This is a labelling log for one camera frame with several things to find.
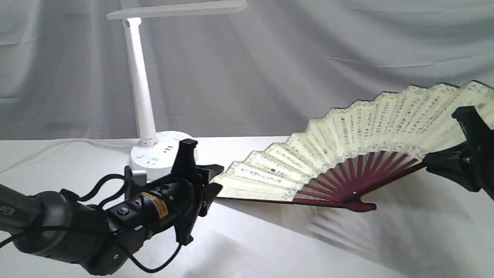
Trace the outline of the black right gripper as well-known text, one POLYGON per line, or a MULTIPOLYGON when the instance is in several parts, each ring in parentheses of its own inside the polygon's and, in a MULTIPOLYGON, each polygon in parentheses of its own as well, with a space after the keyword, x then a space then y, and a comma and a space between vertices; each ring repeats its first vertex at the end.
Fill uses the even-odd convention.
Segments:
POLYGON ((450 148, 428 153, 422 163, 429 173, 453 181, 469 192, 482 189, 491 199, 493 192, 493 131, 480 116, 475 106, 455 110, 456 119, 465 141, 450 148), (468 165, 470 171, 456 170, 468 165))

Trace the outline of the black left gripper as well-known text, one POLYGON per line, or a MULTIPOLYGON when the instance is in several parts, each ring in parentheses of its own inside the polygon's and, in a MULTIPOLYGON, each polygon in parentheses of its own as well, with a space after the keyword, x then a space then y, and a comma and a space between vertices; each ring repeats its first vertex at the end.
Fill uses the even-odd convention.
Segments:
POLYGON ((132 199, 106 210, 112 232, 122 245, 142 246, 153 236, 173 228, 179 245, 193 241, 192 229, 198 217, 208 214, 223 186, 211 181, 224 166, 197 165, 197 141, 183 139, 171 171, 148 181, 132 199))

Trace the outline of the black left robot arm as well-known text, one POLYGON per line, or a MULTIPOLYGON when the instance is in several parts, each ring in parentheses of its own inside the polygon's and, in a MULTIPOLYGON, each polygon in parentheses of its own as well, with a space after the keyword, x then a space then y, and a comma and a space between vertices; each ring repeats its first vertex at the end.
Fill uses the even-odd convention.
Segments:
POLYGON ((197 165, 197 141, 183 139, 171 172, 154 181, 126 166, 123 174, 108 174, 80 197, 62 189, 25 195, 1 185, 1 242, 23 253, 79 264, 93 276, 116 273, 131 260, 146 273, 166 268, 181 248, 193 241, 198 217, 205 217, 222 190, 213 178, 224 171, 217 164, 197 165), (157 268, 147 268, 134 256, 145 241, 174 228, 178 246, 157 268))

